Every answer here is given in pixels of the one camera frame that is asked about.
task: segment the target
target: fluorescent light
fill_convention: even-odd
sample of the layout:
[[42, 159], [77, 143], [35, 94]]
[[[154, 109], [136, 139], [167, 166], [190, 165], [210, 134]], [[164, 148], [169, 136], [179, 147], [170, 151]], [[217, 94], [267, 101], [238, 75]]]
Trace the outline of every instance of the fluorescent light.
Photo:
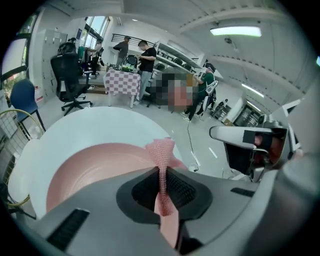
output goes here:
[[258, 26], [227, 26], [210, 29], [214, 36], [220, 35], [244, 35], [261, 37], [261, 30]]
[[242, 86], [243, 86], [244, 88], [249, 89], [250, 91], [253, 91], [254, 93], [256, 93], [256, 94], [258, 94], [259, 96], [261, 96], [262, 98], [265, 97], [263, 94], [261, 94], [260, 92], [256, 91], [255, 89], [249, 87], [248, 85], [245, 85], [245, 84], [242, 83]]
[[216, 155], [216, 153], [212, 150], [212, 148], [211, 147], [209, 147], [209, 150], [211, 151], [211, 153], [215, 156], [215, 158], [218, 158], [217, 157], [217, 155]]
[[199, 161], [198, 161], [198, 159], [197, 159], [196, 155], [195, 155], [192, 151], [191, 151], [191, 154], [193, 155], [193, 158], [195, 159], [196, 164], [197, 164], [198, 166], [201, 166], [201, 164], [199, 163]]
[[254, 107], [256, 110], [258, 110], [259, 112], [261, 112], [261, 110], [259, 108], [257, 108], [255, 105], [253, 105], [251, 102], [247, 101], [247, 103], [249, 103], [252, 107]]

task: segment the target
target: green shirt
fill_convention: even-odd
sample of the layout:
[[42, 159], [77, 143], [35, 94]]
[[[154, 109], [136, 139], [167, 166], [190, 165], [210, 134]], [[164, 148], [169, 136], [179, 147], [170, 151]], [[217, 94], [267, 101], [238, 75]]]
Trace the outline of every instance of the green shirt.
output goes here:
[[214, 82], [215, 78], [214, 78], [214, 74], [212, 73], [206, 73], [201, 80], [203, 81], [203, 84], [199, 84], [199, 90], [198, 92], [201, 94], [204, 94], [206, 91], [206, 87], [207, 85], [210, 85]]

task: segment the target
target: person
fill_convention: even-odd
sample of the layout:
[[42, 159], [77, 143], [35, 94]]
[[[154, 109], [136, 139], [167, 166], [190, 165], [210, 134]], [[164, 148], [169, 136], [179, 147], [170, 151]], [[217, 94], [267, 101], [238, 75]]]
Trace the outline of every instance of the person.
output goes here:
[[214, 117], [218, 111], [223, 110], [227, 105], [228, 99], [226, 98], [224, 101], [221, 101], [218, 106], [215, 107], [212, 116]]
[[149, 80], [151, 78], [152, 72], [154, 70], [154, 64], [157, 56], [157, 51], [155, 48], [150, 47], [147, 41], [142, 40], [138, 43], [139, 48], [144, 51], [141, 55], [139, 55], [139, 61], [141, 65], [139, 70], [141, 72], [140, 78], [140, 90], [139, 90], [139, 99], [137, 98], [134, 105], [138, 105], [145, 93]]
[[94, 49], [90, 49], [90, 52], [92, 52], [92, 60], [91, 60], [92, 73], [90, 74], [90, 76], [96, 76], [98, 60], [99, 60], [98, 53], [102, 48], [101, 44], [102, 42], [100, 40], [97, 40]]
[[[209, 99], [208, 99], [208, 102], [207, 102], [207, 106], [209, 107], [209, 105], [211, 104], [211, 107], [214, 106], [215, 102], [216, 102], [216, 99], [217, 99], [217, 96], [216, 96], [216, 89], [213, 89], [213, 93], [209, 96]], [[204, 103], [202, 103], [199, 111], [197, 113], [195, 113], [194, 115], [196, 117], [200, 117], [200, 115], [203, 113], [204, 111]]]
[[194, 114], [196, 112], [197, 106], [201, 101], [203, 101], [206, 97], [206, 88], [207, 85], [212, 84], [215, 81], [214, 72], [215, 67], [211, 63], [206, 64], [206, 71], [205, 75], [199, 79], [197, 76], [193, 76], [193, 78], [198, 83], [198, 92], [193, 100], [192, 105], [190, 105], [184, 112], [181, 112], [180, 114], [183, 116], [183, 120], [190, 122], [192, 118], [194, 117]]
[[119, 66], [120, 64], [122, 64], [124, 62], [124, 58], [127, 56], [128, 54], [128, 50], [129, 50], [129, 41], [130, 41], [131, 37], [126, 35], [124, 37], [124, 41], [118, 43], [117, 45], [115, 45], [113, 47], [113, 49], [119, 51], [118, 53], [118, 59], [116, 61], [116, 65]]

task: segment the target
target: sneaker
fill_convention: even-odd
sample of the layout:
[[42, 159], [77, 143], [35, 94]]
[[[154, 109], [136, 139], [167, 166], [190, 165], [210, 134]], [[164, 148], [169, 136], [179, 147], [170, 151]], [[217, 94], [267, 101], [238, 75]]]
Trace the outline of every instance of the sneaker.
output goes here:
[[186, 114], [185, 112], [181, 112], [180, 115], [183, 116], [184, 118], [188, 117], [188, 114]]
[[183, 119], [184, 121], [190, 122], [189, 117], [182, 117], [182, 119]]

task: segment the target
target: blue chair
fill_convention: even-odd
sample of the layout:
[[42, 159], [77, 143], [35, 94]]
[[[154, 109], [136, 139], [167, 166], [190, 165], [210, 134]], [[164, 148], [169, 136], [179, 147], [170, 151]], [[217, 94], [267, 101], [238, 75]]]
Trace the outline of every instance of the blue chair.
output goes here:
[[[38, 105], [35, 100], [35, 87], [29, 79], [26, 78], [14, 84], [11, 91], [10, 101], [15, 109], [28, 112], [30, 115], [36, 113], [36, 116], [38, 117], [43, 130], [46, 131], [44, 123], [42, 122], [38, 112]], [[17, 121], [22, 125], [24, 130], [28, 133], [26, 127], [23, 124], [23, 121], [27, 117], [28, 115], [18, 112], [16, 118]]]

